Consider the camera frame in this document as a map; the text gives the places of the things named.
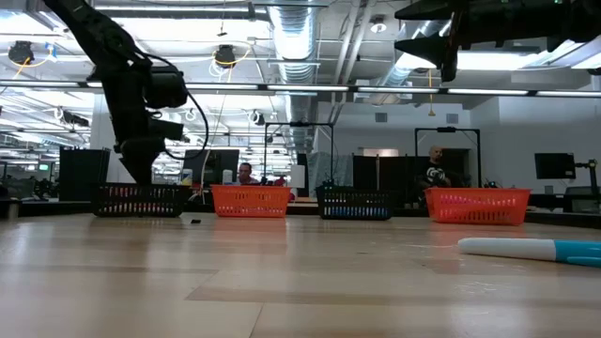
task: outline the man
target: man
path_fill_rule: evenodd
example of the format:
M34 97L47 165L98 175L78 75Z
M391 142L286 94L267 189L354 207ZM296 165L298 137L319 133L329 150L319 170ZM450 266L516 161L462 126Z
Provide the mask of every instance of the man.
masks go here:
M241 185L259 184L259 181L251 177L253 173L253 167L250 163L243 163L238 169L238 182Z
M420 186L423 189L451 187L451 180L444 174L444 170L440 166L442 148L439 146L430 147L429 155L430 160L420 173Z
M276 187L284 187L284 185L285 185L284 176L280 176L280 178L276 179L275 182L273 182L273 185Z

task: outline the robotic arm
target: robotic arm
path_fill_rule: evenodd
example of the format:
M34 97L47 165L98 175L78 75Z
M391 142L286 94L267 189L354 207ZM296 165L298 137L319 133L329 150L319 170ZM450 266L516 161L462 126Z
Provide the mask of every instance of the robotic arm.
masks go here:
M115 130L115 152L138 184L150 184L152 163L165 151L165 138L181 140L183 125L153 119L146 108L185 104L190 94L183 74L166 60L143 53L123 28L85 0L43 1L96 65L88 80L102 82ZM167 66L155 67L150 58Z

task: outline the table surface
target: table surface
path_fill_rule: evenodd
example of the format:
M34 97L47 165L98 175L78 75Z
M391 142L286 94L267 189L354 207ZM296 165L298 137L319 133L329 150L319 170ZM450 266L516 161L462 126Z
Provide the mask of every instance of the table surface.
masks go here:
M199 219L199 224L191 224ZM462 255L591 229L287 219L0 223L3 337L599 337L601 269Z

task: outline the plastic basket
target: plastic basket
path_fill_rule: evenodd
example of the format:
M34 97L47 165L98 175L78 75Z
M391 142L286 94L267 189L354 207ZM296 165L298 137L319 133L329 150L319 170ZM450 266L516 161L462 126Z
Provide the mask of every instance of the plastic basket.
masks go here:
M287 187L212 185L215 213L221 217L285 217Z
M319 187L316 191L319 216L324 220L386 221L393 216L391 192L346 187Z
M93 190L92 207L99 217L177 217L189 191L190 187L175 185L101 183Z
M430 217L439 223L524 223L530 190L432 188L425 191Z

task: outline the orange basket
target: orange basket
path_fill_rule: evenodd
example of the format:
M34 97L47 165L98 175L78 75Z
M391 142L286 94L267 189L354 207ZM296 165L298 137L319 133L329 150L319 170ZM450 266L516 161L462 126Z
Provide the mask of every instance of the orange basket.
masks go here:
M221 217L285 217L287 187L212 185L215 213Z
M431 188L425 191L428 212L439 223L524 223L530 190Z

